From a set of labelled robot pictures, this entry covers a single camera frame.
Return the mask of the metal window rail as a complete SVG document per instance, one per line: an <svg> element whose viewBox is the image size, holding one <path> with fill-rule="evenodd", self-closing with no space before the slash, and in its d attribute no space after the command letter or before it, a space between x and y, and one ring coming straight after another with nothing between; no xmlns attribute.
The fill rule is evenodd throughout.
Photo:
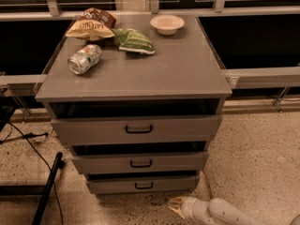
<svg viewBox="0 0 300 225"><path fill-rule="evenodd" d="M231 89L299 87L300 67L222 69ZM1 76L0 84L43 83L45 75Z"/></svg>

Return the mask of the grey drawer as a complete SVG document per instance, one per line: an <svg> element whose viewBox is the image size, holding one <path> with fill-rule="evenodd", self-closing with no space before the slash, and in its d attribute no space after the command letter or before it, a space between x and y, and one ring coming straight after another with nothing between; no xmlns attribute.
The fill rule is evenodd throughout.
<svg viewBox="0 0 300 225"><path fill-rule="evenodd" d="M151 173L201 170L205 142L155 142L73 147L72 162L80 174Z"/></svg>
<svg viewBox="0 0 300 225"><path fill-rule="evenodd" d="M68 102L54 104L62 143L178 143L211 141L222 116L203 99Z"/></svg>
<svg viewBox="0 0 300 225"><path fill-rule="evenodd" d="M199 180L196 171L91 174L87 187L92 194L193 190Z"/></svg>

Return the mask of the silver soda can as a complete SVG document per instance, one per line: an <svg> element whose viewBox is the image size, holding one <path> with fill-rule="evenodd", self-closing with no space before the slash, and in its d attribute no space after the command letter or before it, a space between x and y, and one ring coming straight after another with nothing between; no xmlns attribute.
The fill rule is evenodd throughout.
<svg viewBox="0 0 300 225"><path fill-rule="evenodd" d="M88 44L70 56L67 63L73 73L83 75L101 60L101 56L102 50L98 45Z"/></svg>

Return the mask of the brown chip bag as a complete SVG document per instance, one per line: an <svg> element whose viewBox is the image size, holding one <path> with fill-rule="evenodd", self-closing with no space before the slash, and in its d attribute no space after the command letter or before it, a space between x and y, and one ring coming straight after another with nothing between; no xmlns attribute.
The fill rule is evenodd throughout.
<svg viewBox="0 0 300 225"><path fill-rule="evenodd" d="M78 38L90 41L112 38L112 29L116 24L116 16L106 10L91 7L77 18L66 32L68 38Z"/></svg>

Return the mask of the white bowl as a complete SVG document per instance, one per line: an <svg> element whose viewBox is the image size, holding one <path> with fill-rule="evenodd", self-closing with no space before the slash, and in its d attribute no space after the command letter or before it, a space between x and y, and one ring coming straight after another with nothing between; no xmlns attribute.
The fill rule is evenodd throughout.
<svg viewBox="0 0 300 225"><path fill-rule="evenodd" d="M161 35L170 36L181 29L185 25L185 22L178 16L158 15L150 21L150 24L156 28Z"/></svg>

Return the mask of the grey middle drawer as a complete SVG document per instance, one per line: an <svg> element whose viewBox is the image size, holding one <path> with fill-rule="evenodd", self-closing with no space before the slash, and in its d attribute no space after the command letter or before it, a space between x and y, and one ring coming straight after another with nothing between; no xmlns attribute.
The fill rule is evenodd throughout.
<svg viewBox="0 0 300 225"><path fill-rule="evenodd" d="M72 162L80 174L151 173L201 170L205 142L155 142L73 147Z"/></svg>

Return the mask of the grey drawer cabinet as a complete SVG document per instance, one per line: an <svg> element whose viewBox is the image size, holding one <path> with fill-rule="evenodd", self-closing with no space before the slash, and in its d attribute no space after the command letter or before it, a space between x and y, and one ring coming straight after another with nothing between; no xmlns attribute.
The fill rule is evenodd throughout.
<svg viewBox="0 0 300 225"><path fill-rule="evenodd" d="M102 58L83 75L68 67L68 59L85 43L65 40L36 99L43 103L52 120L54 104L128 100L203 99L221 115L224 101L232 93L221 74L199 20L184 16L185 25L172 36L160 35L146 15L122 15L120 28L144 31L155 54L120 51L111 40L100 41Z"/></svg>

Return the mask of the grey top drawer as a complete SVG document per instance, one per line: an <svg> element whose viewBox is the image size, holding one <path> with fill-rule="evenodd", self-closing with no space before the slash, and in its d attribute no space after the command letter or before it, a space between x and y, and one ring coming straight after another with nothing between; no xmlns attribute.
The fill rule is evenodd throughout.
<svg viewBox="0 0 300 225"><path fill-rule="evenodd" d="M54 104L62 143L178 143L211 141L222 116L203 99L68 102Z"/></svg>

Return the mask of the green chip bag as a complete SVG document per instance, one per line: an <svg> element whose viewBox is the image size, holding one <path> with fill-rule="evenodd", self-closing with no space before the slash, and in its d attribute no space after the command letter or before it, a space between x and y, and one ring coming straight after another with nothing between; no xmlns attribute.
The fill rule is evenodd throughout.
<svg viewBox="0 0 300 225"><path fill-rule="evenodd" d="M152 41L143 31L123 28L115 28L112 31L118 39L121 51L147 55L156 52Z"/></svg>

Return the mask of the grey bottom drawer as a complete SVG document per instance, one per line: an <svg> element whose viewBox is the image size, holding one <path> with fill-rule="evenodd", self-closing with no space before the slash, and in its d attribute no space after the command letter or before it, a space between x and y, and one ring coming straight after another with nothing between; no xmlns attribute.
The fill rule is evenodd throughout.
<svg viewBox="0 0 300 225"><path fill-rule="evenodd" d="M87 187L92 194L193 190L199 180L196 171L91 174Z"/></svg>

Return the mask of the black stand leg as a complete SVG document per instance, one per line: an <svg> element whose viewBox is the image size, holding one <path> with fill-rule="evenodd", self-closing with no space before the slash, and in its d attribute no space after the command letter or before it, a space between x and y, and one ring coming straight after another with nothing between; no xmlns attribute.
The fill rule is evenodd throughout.
<svg viewBox="0 0 300 225"><path fill-rule="evenodd" d="M63 154L61 152L58 152L56 154L53 165L50 169L50 174L48 176L47 183L43 187L43 191L41 193L41 198L39 200L39 204L38 204L37 211L35 213L32 225L40 225L40 222L42 220L44 211L46 209L46 205L48 203L52 188L54 186L54 180L57 175L57 171L63 162L62 157L63 157Z"/></svg>

